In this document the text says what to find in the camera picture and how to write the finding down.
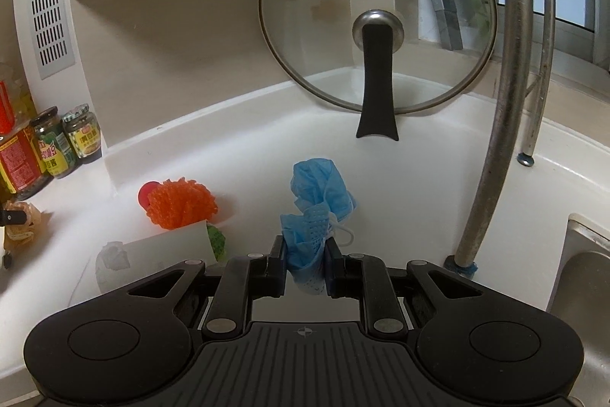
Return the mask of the stainless steel dish rack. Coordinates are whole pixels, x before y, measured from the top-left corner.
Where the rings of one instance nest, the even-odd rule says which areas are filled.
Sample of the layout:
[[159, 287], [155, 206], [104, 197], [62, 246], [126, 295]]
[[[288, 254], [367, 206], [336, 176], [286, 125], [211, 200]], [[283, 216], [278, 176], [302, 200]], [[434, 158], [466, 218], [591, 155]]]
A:
[[[555, 8], [556, 0], [545, 0], [540, 73], [533, 86], [536, 94], [535, 116], [528, 124], [525, 151], [521, 154], [526, 166], [533, 165], [533, 151], [548, 95], [555, 40]], [[468, 279], [477, 271], [475, 257], [501, 197], [513, 157], [527, 95], [532, 44], [533, 0], [507, 0], [501, 78], [483, 171], [458, 248], [443, 263], [447, 270]]]

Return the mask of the orange snack wrapper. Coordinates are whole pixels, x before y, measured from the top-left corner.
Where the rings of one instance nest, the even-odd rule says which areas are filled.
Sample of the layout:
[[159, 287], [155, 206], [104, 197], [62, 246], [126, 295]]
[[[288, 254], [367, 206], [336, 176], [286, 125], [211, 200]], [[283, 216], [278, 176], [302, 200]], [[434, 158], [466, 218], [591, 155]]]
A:
[[52, 216], [26, 201], [8, 201], [3, 213], [6, 214], [3, 248], [8, 252], [31, 246], [47, 229]]

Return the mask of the white paper cup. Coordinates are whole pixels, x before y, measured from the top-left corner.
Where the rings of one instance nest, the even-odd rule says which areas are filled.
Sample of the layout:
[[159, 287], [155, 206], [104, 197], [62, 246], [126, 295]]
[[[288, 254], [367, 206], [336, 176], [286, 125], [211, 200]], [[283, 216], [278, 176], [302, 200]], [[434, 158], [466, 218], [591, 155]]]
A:
[[206, 264], [217, 263], [205, 222], [123, 244], [128, 253], [129, 269], [97, 270], [95, 259], [95, 277], [101, 293], [115, 290], [188, 259], [200, 259]]

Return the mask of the blue face mask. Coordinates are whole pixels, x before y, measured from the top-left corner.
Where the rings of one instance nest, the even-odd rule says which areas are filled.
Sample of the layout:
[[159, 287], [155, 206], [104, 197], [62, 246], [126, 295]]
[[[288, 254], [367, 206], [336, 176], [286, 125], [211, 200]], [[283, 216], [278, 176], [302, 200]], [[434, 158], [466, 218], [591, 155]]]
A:
[[335, 163], [327, 158], [300, 161], [292, 168], [291, 191], [297, 214], [282, 214], [280, 226], [286, 244], [286, 266], [297, 287], [318, 295], [325, 290], [323, 259], [327, 241], [357, 209]]

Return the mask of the grey wall vent grille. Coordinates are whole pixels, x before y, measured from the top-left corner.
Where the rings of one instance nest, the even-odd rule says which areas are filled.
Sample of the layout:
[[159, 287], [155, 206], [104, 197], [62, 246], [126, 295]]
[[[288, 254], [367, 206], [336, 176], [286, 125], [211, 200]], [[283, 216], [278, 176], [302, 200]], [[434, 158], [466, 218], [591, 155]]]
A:
[[65, 0], [28, 0], [30, 32], [39, 77], [74, 65]]

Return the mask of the yellow bean sauce jar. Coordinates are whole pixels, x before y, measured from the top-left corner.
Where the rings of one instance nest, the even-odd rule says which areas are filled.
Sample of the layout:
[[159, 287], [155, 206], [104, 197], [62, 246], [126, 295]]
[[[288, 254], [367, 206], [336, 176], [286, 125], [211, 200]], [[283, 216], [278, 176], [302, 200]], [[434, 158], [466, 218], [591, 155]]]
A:
[[63, 129], [58, 108], [46, 109], [30, 125], [48, 173], [56, 179], [70, 175], [77, 167], [77, 155]]

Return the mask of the checkered lid sauce jar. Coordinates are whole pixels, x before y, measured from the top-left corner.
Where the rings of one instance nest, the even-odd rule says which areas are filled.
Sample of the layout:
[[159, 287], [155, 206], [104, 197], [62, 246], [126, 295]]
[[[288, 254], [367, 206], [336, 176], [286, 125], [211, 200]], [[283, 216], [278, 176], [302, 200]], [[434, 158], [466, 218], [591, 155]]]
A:
[[101, 157], [101, 131], [88, 103], [66, 113], [62, 125], [82, 163], [94, 162]]

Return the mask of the stainless steel sink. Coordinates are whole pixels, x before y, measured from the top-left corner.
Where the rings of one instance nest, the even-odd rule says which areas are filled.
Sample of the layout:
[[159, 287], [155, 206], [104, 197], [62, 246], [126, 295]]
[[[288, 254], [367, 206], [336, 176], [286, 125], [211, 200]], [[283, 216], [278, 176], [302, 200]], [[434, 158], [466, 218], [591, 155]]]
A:
[[609, 404], [609, 232], [580, 215], [569, 217], [547, 311], [562, 319], [584, 347], [570, 399]]

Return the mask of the red plastic bottle cap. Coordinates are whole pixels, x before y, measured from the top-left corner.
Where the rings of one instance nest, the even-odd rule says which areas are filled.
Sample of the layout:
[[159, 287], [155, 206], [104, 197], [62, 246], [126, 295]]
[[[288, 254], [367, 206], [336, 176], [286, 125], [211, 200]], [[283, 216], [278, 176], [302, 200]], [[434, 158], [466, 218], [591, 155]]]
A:
[[144, 209], [148, 210], [150, 206], [149, 196], [150, 194], [160, 186], [160, 182], [150, 181], [142, 185], [138, 190], [138, 204]]

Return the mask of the crumpled white tissue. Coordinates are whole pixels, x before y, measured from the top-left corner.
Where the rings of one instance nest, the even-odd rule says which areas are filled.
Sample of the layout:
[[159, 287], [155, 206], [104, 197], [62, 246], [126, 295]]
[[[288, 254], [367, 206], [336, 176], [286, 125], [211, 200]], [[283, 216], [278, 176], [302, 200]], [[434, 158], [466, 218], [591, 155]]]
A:
[[128, 253], [122, 242], [109, 242], [96, 256], [97, 270], [127, 270], [130, 268]]

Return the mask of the green plastic scrap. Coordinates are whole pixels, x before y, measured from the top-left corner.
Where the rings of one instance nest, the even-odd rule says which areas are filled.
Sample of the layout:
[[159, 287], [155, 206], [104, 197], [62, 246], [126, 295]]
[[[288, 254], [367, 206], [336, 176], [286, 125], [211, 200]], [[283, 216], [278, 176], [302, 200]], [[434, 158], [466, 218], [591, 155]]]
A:
[[225, 256], [225, 236], [215, 225], [207, 224], [207, 234], [212, 251], [217, 261], [223, 260]]

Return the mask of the orange mesh scrubber ball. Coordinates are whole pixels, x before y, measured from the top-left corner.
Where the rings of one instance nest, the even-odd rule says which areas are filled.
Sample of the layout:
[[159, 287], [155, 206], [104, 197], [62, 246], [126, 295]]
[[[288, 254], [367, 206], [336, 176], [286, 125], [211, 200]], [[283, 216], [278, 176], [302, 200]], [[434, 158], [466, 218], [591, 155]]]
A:
[[167, 230], [210, 221], [219, 211], [215, 197], [206, 186], [185, 178], [160, 183], [149, 200], [147, 216], [153, 224]]

